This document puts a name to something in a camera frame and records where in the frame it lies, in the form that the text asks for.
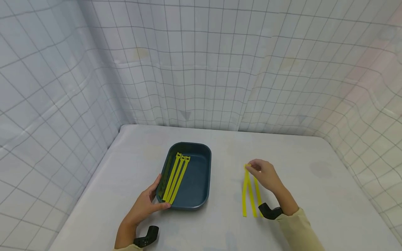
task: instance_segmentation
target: beige sleeve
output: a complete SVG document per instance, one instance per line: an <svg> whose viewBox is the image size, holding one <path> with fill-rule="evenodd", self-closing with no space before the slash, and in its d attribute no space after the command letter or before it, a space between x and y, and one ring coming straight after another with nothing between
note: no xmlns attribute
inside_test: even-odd
<svg viewBox="0 0 402 251"><path fill-rule="evenodd" d="M142 248L139 248L136 245L131 244L128 247L120 248L120 249L114 249L113 251L140 251L140 250L142 250Z"/></svg>
<svg viewBox="0 0 402 251"><path fill-rule="evenodd" d="M281 214L276 220L293 251L324 251L303 209L291 216Z"/></svg>

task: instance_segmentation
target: table surface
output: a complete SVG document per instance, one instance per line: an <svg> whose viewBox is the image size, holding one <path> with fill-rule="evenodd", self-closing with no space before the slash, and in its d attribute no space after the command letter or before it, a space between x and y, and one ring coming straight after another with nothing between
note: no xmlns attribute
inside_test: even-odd
<svg viewBox="0 0 402 251"><path fill-rule="evenodd" d="M181 141L211 149L209 199L198 211L168 210L143 222L137 236L160 228L147 250L289 250L277 222L250 217L250 207L242 217L243 165L255 158L275 166L327 251L402 250L321 138L145 125L122 126L50 250L112 250L120 221ZM278 205L265 189L261 197Z"/></svg>

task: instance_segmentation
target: white grid curtain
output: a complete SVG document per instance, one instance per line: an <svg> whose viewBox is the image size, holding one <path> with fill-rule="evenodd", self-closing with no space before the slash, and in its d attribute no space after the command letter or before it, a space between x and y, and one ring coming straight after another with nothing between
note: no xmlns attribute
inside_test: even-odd
<svg viewBox="0 0 402 251"><path fill-rule="evenodd" d="M0 0L0 249L46 250L127 123L322 137L402 243L400 4Z"/></svg>

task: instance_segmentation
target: left hand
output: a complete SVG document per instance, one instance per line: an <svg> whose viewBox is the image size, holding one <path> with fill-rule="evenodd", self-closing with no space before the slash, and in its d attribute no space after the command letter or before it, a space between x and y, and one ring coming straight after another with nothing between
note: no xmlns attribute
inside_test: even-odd
<svg viewBox="0 0 402 251"><path fill-rule="evenodd" d="M161 174L159 174L155 182L138 196L137 201L134 203L123 222L131 226L138 226L139 223L148 218L152 213L170 208L169 203L152 203L161 177Z"/></svg>
<svg viewBox="0 0 402 251"><path fill-rule="evenodd" d="M170 207L169 203L152 203L161 177L159 174L155 182L138 196L137 201L124 217L117 231L115 249L125 248L133 244L136 238L137 226L152 213Z"/></svg>

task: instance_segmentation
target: hand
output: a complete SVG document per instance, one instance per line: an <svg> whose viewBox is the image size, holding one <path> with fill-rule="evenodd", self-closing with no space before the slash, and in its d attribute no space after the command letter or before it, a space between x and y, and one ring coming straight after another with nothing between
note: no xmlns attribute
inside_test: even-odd
<svg viewBox="0 0 402 251"><path fill-rule="evenodd" d="M257 178L260 184L266 189L275 194L277 191L285 188L274 166L268 161L253 159L248 164L251 166L246 166L246 169Z"/></svg>
<svg viewBox="0 0 402 251"><path fill-rule="evenodd" d="M152 213L170 208L169 203L152 203L160 179L161 175L159 174L155 182L138 196L137 201L134 203L123 222L128 223L131 226L138 226L139 223L145 220Z"/></svg>
<svg viewBox="0 0 402 251"><path fill-rule="evenodd" d="M138 196L130 212L124 217L117 231L115 249L125 248L133 244L137 226L152 213L170 207L169 203L152 203L160 179L161 175L159 174L155 182Z"/></svg>
<svg viewBox="0 0 402 251"><path fill-rule="evenodd" d="M271 163L262 159L253 159L249 164L251 166L246 166L246 169L257 178L263 187L274 193L285 215L293 215L299 210L295 199L282 184Z"/></svg>

